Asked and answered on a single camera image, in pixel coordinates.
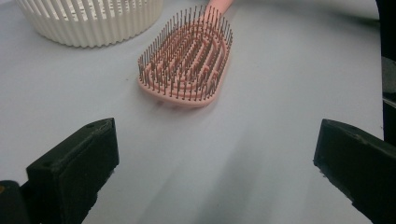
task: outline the white basket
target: white basket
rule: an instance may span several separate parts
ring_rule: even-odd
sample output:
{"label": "white basket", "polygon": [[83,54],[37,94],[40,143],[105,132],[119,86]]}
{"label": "white basket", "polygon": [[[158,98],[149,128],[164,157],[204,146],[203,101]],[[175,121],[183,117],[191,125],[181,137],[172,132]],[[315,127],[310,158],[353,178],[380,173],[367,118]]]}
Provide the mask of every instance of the white basket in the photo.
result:
{"label": "white basket", "polygon": [[138,35],[163,10],[163,0],[15,1],[40,34],[83,48],[115,44]]}

